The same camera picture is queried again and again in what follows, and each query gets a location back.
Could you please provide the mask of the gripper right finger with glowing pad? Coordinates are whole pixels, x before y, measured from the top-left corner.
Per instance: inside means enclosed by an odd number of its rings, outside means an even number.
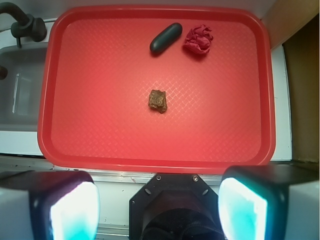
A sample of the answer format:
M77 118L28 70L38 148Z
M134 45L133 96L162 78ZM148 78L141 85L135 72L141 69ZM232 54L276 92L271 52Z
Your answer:
M228 240L318 240L319 165L231 166L218 190L218 213Z

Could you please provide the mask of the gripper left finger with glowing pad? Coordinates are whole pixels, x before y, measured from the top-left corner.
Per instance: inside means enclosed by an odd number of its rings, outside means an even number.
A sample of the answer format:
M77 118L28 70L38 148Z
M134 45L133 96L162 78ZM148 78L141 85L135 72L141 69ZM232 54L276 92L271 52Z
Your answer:
M99 218L99 190L86 171L0 174L2 240L93 240Z

